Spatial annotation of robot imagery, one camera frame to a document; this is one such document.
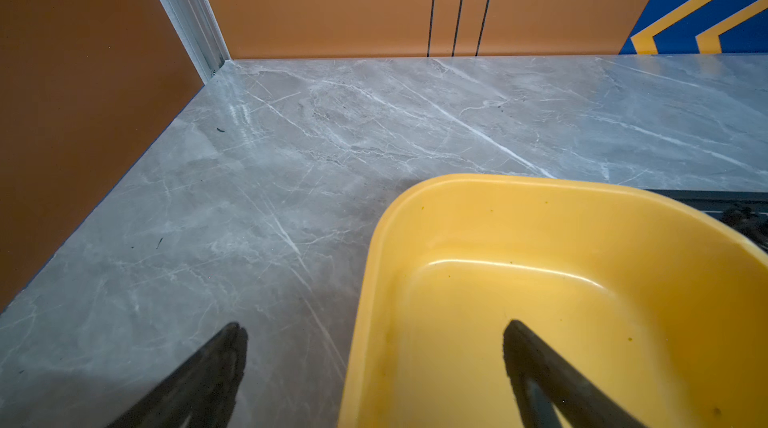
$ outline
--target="yellow plastic basin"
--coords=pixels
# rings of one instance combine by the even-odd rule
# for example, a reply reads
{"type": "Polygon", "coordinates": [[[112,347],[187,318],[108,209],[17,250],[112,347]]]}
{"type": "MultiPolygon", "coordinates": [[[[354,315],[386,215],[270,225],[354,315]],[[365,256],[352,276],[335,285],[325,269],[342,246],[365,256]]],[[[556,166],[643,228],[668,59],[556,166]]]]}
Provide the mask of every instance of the yellow plastic basin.
{"type": "Polygon", "coordinates": [[[428,180],[373,235],[339,426],[521,426],[502,359],[513,318],[650,428],[768,426],[766,268],[657,194],[428,180]]]}

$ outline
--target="marble countertop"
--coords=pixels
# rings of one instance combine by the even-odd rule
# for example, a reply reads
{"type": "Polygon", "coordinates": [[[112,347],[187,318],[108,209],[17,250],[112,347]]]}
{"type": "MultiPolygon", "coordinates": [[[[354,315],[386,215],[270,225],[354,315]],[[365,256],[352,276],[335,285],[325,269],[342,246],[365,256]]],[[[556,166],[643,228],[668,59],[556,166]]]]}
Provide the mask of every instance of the marble countertop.
{"type": "Polygon", "coordinates": [[[768,56],[228,62],[0,316],[0,424],[102,426],[237,320],[334,426],[371,234],[447,173],[768,191],[768,56]]]}

